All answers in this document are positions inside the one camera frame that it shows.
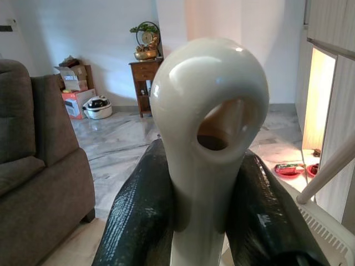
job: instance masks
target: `marble floor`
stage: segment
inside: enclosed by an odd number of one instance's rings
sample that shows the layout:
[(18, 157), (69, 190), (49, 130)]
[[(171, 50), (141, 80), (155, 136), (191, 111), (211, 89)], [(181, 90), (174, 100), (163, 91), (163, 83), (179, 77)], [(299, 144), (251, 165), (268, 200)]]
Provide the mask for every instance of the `marble floor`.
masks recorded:
[[(72, 125), (93, 173), (97, 219), (79, 226), (48, 257), (45, 266), (91, 265), (116, 194), (147, 146), (160, 137), (152, 117), (132, 113), (118, 112), (102, 120), (72, 120)], [(271, 105), (250, 149), (273, 169), (277, 163), (301, 163), (301, 143), (294, 105)], [(284, 181), (299, 191), (306, 185), (302, 175)], [(227, 246), (224, 250), (221, 265), (232, 265)]]

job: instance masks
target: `sofa armrest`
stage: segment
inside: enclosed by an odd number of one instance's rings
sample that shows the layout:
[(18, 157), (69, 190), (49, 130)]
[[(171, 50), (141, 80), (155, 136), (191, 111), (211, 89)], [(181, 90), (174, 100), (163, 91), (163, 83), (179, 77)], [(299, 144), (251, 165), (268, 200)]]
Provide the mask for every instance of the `sofa armrest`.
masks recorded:
[(54, 75), (31, 78), (36, 157), (50, 166), (79, 145)]

